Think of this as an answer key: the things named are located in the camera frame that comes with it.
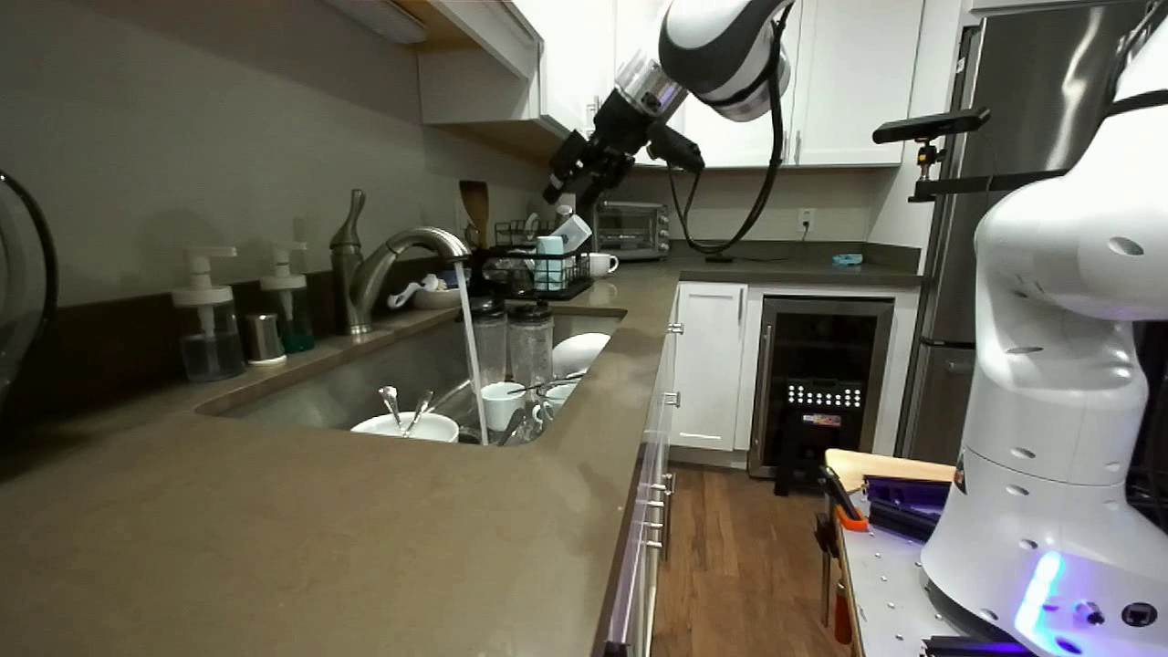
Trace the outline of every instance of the upper cabinet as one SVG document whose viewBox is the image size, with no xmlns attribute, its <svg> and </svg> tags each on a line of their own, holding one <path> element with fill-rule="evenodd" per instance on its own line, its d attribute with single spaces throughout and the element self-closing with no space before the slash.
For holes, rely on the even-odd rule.
<svg viewBox="0 0 1168 657">
<path fill-rule="evenodd" d="M 511 10 L 542 41 L 529 78 L 490 47 L 441 47 L 419 56 L 419 97 L 426 125 L 535 120 L 551 131 L 590 131 L 590 114 L 615 89 L 615 0 L 511 0 Z"/>
<path fill-rule="evenodd" d="M 792 64 L 785 167 L 894 167 L 900 145 L 876 145 L 883 120 L 909 116 L 925 0 L 802 0 L 781 47 Z M 730 125 L 700 102 L 677 120 L 708 167 L 767 167 L 770 116 Z"/>
</svg>

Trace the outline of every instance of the white robot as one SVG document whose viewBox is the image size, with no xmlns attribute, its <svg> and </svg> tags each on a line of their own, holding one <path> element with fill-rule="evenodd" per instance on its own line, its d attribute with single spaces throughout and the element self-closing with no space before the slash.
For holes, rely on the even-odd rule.
<svg viewBox="0 0 1168 657">
<path fill-rule="evenodd" d="M 770 13 L 785 6 L 677 0 L 666 72 L 635 62 L 619 78 L 549 196 L 590 202 L 644 142 L 685 145 L 661 131 L 684 89 L 730 120 L 758 116 L 781 64 Z M 1145 410 L 1130 322 L 1168 316 L 1168 28 L 1130 52 L 1115 102 L 1072 173 L 1022 185 L 980 228 L 961 478 L 919 560 L 953 603 L 1060 657 L 1168 657 L 1168 535 L 1123 499 Z"/>
</svg>

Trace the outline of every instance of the white cabinet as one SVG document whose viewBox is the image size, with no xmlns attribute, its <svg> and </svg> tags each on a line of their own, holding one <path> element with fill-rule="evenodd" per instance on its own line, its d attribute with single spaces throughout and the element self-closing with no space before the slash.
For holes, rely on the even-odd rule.
<svg viewBox="0 0 1168 657">
<path fill-rule="evenodd" d="M 672 447 L 735 453 L 741 426 L 743 286 L 680 286 Z"/>
<path fill-rule="evenodd" d="M 590 114 L 615 89 L 615 0 L 516 0 L 542 35 L 534 78 L 490 52 L 422 52 L 419 97 L 426 125 L 511 125 L 590 131 Z"/>
<path fill-rule="evenodd" d="M 792 62 L 785 107 L 785 167 L 894 167 L 900 145 L 876 145 L 883 120 L 909 116 L 925 0 L 795 4 L 781 47 Z M 730 125 L 700 102 L 680 127 L 708 167 L 767 167 L 770 116 Z"/>
</svg>

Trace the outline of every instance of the faucet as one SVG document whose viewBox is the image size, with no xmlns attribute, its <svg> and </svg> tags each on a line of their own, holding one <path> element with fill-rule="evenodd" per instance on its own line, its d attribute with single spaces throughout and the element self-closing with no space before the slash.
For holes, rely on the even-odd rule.
<svg viewBox="0 0 1168 657">
<path fill-rule="evenodd" d="M 357 235 L 363 209 L 366 209 L 366 190 L 353 185 L 352 215 L 342 220 L 342 228 L 329 240 L 332 277 L 338 286 L 338 304 L 342 304 L 342 316 L 347 316 L 352 335 L 368 335 L 371 304 L 404 248 L 430 248 L 449 264 L 471 260 L 471 248 L 456 235 L 438 231 L 438 228 L 414 228 L 414 231 L 391 235 L 366 260 L 363 235 Z"/>
</svg>

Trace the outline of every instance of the wooden floor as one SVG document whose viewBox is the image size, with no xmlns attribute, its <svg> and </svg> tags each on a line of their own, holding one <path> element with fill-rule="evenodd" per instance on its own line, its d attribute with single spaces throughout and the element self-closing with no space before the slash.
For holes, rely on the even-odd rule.
<svg viewBox="0 0 1168 657">
<path fill-rule="evenodd" d="M 842 657 L 821 629 L 819 498 L 741 470 L 672 466 L 656 657 Z"/>
</svg>

